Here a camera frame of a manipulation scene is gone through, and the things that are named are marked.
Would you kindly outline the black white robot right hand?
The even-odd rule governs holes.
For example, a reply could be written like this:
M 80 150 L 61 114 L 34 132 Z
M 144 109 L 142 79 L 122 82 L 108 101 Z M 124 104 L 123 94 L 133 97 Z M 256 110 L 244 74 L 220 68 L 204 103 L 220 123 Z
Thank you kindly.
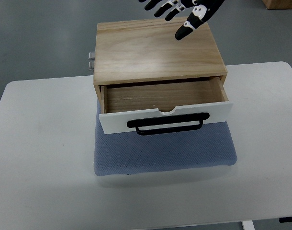
M 167 22 L 180 12 L 192 9 L 186 21 L 175 33 L 175 39 L 179 41 L 206 23 L 222 6 L 224 0 L 163 0 L 162 3 L 154 16 L 160 17 L 168 12 L 165 17 Z

